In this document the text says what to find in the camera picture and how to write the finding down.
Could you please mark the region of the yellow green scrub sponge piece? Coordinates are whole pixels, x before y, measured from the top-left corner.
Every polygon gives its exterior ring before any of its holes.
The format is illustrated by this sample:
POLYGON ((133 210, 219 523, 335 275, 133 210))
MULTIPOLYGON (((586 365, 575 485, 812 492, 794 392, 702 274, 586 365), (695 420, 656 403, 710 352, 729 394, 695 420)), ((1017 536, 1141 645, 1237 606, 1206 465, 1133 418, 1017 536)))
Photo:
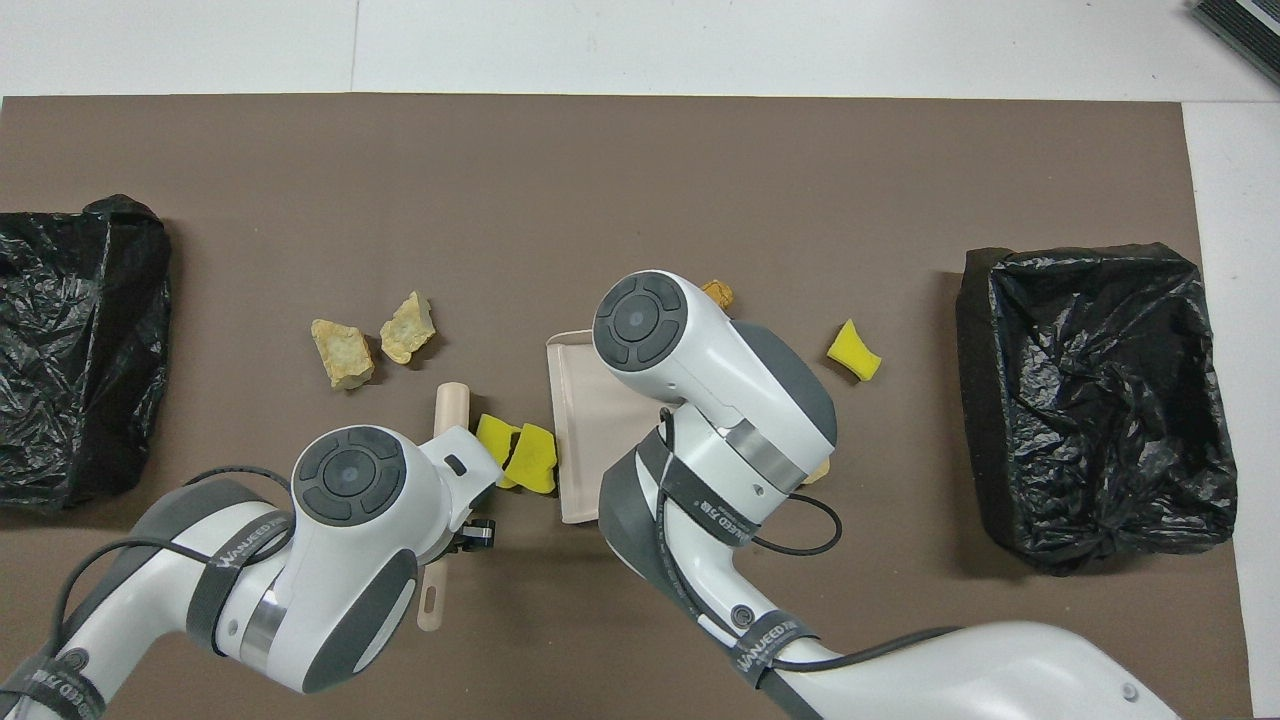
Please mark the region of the yellow green scrub sponge piece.
POLYGON ((506 471, 515 457, 522 429, 485 413, 477 420, 475 436, 506 471))
POLYGON ((506 478, 520 488, 550 495, 556 489, 557 465, 556 437, 545 428, 524 424, 506 465, 506 478))

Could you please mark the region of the beige hand brush black bristles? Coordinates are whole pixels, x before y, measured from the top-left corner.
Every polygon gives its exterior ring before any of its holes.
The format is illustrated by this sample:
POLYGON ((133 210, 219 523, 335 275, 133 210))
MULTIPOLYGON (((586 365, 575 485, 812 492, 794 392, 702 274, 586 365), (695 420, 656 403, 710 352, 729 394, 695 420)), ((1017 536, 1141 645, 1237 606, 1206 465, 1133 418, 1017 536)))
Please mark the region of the beige hand brush black bristles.
MULTIPOLYGON (((431 437, 442 436, 453 427, 467 427, 468 418, 470 388, 460 382, 438 386, 431 437)), ((435 632, 443 624, 447 574, 445 555, 422 568, 416 614, 416 625, 421 632, 435 632)))

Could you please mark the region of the beige plastic dustpan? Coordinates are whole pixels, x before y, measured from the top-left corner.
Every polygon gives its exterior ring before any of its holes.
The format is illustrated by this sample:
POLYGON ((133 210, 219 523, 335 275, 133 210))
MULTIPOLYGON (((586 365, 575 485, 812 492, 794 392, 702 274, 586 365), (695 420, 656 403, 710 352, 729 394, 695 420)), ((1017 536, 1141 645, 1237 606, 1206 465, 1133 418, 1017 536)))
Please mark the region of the beige plastic dustpan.
POLYGON ((568 525, 595 521, 603 474, 657 425, 662 404, 613 377, 590 331, 552 336, 547 365, 561 520, 568 525))

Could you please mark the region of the beige orange bread chunk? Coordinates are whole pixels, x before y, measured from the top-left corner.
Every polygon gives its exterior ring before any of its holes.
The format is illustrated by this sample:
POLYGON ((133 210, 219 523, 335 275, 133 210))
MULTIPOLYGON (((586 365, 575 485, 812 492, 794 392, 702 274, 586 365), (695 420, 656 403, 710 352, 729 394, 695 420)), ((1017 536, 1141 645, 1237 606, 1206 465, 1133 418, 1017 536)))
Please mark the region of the beige orange bread chunk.
POLYGON ((334 391, 356 389, 372 378, 375 363, 358 328, 315 319, 310 334, 334 391))

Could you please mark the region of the open bin with black bag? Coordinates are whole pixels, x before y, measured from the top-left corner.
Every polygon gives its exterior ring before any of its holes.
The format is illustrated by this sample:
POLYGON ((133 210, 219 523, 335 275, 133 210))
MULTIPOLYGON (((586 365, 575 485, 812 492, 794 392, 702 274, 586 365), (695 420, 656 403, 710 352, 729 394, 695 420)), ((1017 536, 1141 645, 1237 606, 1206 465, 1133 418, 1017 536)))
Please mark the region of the open bin with black bag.
POLYGON ((1069 577, 1230 541, 1238 470, 1199 268, 1164 243, 974 249, 955 302, 988 537, 1069 577))

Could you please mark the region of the brown table mat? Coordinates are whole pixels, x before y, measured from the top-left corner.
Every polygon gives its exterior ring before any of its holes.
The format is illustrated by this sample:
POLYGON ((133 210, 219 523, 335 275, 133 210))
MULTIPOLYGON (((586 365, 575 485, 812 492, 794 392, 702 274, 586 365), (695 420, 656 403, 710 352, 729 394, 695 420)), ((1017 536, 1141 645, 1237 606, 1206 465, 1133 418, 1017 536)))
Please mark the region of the brown table mat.
POLYGON ((172 377, 131 492, 56 516, 0 510, 0 682, 42 643, 69 570, 166 491, 244 462, 288 473, 315 437, 425 439, 438 384, 550 421, 547 340, 618 278, 719 279, 831 392, 813 493, 844 519, 814 559, 739 568, 838 653, 928 626, 1029 619, 1105 648, 1185 717, 1252 712, 1230 544, 1053 578, 984 533, 959 393, 966 251, 1160 242, 1198 260, 1181 109, 1143 102, 238 95, 9 97, 0 211, 124 193, 173 245, 172 377), (379 331, 417 291, 436 336, 408 365, 379 331), (375 372, 334 391, 315 319, 375 372), (851 319, 883 359, 826 351, 851 319))

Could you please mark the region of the box wrapped in black bag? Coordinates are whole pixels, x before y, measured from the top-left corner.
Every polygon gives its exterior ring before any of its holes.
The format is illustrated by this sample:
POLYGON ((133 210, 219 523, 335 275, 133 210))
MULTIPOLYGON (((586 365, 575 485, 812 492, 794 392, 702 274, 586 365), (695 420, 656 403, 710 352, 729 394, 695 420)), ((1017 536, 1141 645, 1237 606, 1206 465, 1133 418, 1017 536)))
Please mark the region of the box wrapped in black bag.
POLYGON ((169 375, 172 241, 116 193, 0 213, 0 509, 133 489, 169 375))

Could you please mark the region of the dark grey ribbed object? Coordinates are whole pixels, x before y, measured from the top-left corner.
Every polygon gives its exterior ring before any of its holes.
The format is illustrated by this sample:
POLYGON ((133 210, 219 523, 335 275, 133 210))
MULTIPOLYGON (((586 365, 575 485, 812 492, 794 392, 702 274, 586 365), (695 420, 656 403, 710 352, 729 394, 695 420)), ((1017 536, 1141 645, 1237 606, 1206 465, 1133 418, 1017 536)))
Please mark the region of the dark grey ribbed object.
POLYGON ((1192 15, 1280 86, 1280 0, 1190 0, 1192 15))

